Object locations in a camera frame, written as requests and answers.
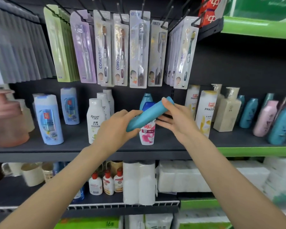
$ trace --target forearm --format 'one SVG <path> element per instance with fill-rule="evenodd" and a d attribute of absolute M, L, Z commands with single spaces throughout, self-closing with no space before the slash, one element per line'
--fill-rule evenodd
<path fill-rule="evenodd" d="M 76 193 L 105 159 L 106 153 L 101 149 L 93 145 L 84 148 L 51 181 L 0 223 L 0 229 L 20 225 L 23 229 L 54 228 Z"/>
<path fill-rule="evenodd" d="M 235 228 L 286 228 L 286 216 L 204 135 L 192 134 L 186 149 Z"/>

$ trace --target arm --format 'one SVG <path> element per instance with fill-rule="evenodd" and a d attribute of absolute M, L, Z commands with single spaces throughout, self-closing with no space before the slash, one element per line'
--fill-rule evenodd
<path fill-rule="evenodd" d="M 0 229 L 54 228 L 76 193 L 98 166 L 126 141 L 137 135 L 140 129 L 126 132 L 126 127 L 133 117 L 141 113 L 139 110 L 122 110 L 104 121 L 93 144 L 84 148 L 50 182 L 2 221 Z"/>
<path fill-rule="evenodd" d="M 187 107 L 162 99 L 169 110 L 156 123 L 184 145 L 232 225 L 250 229 L 286 229 L 286 216 L 251 184 L 198 129 Z"/>

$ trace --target person's left arm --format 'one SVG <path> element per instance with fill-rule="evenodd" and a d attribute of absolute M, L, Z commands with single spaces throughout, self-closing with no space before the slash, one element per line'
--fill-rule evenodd
<path fill-rule="evenodd" d="M 93 144 L 84 148 L 61 172 L 43 185 L 0 223 L 0 229 L 54 228 L 76 193 L 92 173 L 140 129 L 126 132 L 142 111 L 119 111 L 101 124 Z"/>

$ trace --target person's right arm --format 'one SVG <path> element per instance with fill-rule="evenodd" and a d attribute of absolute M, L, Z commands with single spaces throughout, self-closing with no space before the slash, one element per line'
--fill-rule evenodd
<path fill-rule="evenodd" d="M 162 115 L 156 123 L 171 130 L 184 145 L 232 225 L 236 229 L 286 229 L 282 211 L 199 131 L 189 109 L 173 105 L 165 98 L 162 103 L 169 110 L 166 114 L 173 119 Z"/>

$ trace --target small white bottle with red cap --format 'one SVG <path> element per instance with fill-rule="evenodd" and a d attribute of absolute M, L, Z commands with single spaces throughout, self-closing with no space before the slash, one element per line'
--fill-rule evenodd
<path fill-rule="evenodd" d="M 105 171 L 105 176 L 103 177 L 103 188 L 106 194 L 113 195 L 113 178 L 111 177 L 110 171 L 108 169 Z"/>
<path fill-rule="evenodd" d="M 95 171 L 89 179 L 89 191 L 92 195 L 100 195 L 103 193 L 102 179 Z"/>
<path fill-rule="evenodd" d="M 123 192 L 123 170 L 122 168 L 118 168 L 117 175 L 114 176 L 114 192 Z"/>

